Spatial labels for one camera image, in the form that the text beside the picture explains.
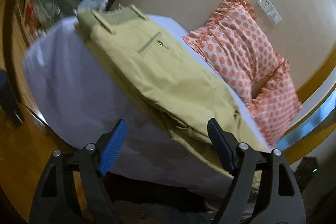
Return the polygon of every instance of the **ribbed blue pad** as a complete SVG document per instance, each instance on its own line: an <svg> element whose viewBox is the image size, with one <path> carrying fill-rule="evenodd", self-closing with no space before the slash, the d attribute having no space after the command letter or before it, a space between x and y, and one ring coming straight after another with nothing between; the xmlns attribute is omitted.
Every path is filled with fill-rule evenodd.
<svg viewBox="0 0 336 224"><path fill-rule="evenodd" d="M126 133L127 124L125 121L122 121L115 130L105 150L100 155L100 167L98 171L102 176L106 175L106 173L112 169L126 138Z"/></svg>

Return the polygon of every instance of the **pink pillow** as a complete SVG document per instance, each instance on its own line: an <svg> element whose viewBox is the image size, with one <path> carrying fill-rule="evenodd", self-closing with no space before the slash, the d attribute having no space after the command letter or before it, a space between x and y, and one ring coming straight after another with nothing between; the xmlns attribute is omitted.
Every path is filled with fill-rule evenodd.
<svg viewBox="0 0 336 224"><path fill-rule="evenodd" d="M256 19L248 0L223 0L205 27L183 37L245 103L252 100L252 85L279 65Z"/></svg>
<svg viewBox="0 0 336 224"><path fill-rule="evenodd" d="M257 98L248 105L252 117L270 147L276 145L302 108L289 75L289 65L286 59L281 58L279 68Z"/></svg>

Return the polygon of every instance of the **electrical outlet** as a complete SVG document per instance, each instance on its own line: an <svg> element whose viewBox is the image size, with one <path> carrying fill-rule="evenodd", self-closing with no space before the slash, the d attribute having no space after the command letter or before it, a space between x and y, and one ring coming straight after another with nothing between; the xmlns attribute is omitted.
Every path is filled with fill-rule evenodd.
<svg viewBox="0 0 336 224"><path fill-rule="evenodd" d="M268 19L271 21L272 25L275 26L281 21L281 17L277 10L274 8L273 4L269 0L258 0L257 4L264 11Z"/></svg>

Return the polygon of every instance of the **white cloth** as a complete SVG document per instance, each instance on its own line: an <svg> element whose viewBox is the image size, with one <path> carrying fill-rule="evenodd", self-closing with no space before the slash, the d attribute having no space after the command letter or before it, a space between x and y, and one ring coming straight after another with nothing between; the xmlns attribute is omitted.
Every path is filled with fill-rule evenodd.
<svg viewBox="0 0 336 224"><path fill-rule="evenodd" d="M160 16L150 18L217 75L184 43L182 36L187 32L178 23ZM76 22L76 17L58 22L46 36L31 45L23 61L28 86L51 129L68 144L81 149L111 131L122 118L128 124L128 133L113 167L114 173L186 187L204 196L223 196L231 179L200 162L171 141L168 133L150 123L100 67L77 35L73 26ZM248 125L267 146L244 103L228 88Z"/></svg>

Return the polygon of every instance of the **green cloth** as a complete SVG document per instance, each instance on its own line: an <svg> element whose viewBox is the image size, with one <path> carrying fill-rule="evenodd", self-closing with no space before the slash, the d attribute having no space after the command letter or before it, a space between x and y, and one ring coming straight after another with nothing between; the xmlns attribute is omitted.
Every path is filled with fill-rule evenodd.
<svg viewBox="0 0 336 224"><path fill-rule="evenodd" d="M77 17L78 34L122 91L199 160L229 176L207 134L211 118L239 142L265 151L227 86L135 6L103 13L81 10Z"/></svg>

